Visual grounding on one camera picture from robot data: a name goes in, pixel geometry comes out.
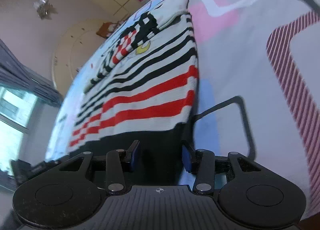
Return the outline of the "striped knit sweater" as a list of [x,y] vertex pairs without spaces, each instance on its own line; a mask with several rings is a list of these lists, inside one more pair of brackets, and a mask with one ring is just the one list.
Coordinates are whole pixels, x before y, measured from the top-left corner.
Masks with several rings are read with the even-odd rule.
[[109,46],[84,87],[68,152],[104,156],[139,141],[136,183],[172,185],[199,78],[189,0],[163,0]]

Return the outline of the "window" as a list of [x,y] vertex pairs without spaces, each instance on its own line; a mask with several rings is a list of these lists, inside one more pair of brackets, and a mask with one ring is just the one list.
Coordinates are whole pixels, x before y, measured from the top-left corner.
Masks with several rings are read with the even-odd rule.
[[1,171],[9,175],[13,174],[10,162],[19,157],[37,102],[31,93],[1,87]]

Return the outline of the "grey curtain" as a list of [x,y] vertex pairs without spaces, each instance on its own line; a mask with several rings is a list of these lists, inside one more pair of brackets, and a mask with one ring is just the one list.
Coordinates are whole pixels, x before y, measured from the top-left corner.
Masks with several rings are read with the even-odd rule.
[[63,98],[50,80],[27,68],[1,42],[1,86],[31,93],[46,104],[60,107]]

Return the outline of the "cream round headboard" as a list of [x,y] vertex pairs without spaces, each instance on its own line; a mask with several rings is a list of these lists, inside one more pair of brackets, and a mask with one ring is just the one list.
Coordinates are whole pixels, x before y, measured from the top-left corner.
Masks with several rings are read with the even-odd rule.
[[97,31],[106,22],[88,19],[76,23],[61,37],[52,58],[53,83],[61,95],[67,94],[81,67],[105,41]]

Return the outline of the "orange plush pillow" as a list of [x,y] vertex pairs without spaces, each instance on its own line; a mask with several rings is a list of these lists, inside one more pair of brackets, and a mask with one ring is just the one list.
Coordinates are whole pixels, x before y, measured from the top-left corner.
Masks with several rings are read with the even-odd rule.
[[99,28],[96,34],[104,39],[108,39],[119,27],[119,22],[106,22]]

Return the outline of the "patterned bed sheet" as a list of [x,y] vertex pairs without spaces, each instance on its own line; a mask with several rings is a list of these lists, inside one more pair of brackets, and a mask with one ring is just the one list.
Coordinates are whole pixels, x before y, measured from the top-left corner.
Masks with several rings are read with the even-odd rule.
[[[136,7],[121,28],[162,0]],[[319,0],[190,0],[199,56],[194,145],[255,152],[319,213]]]

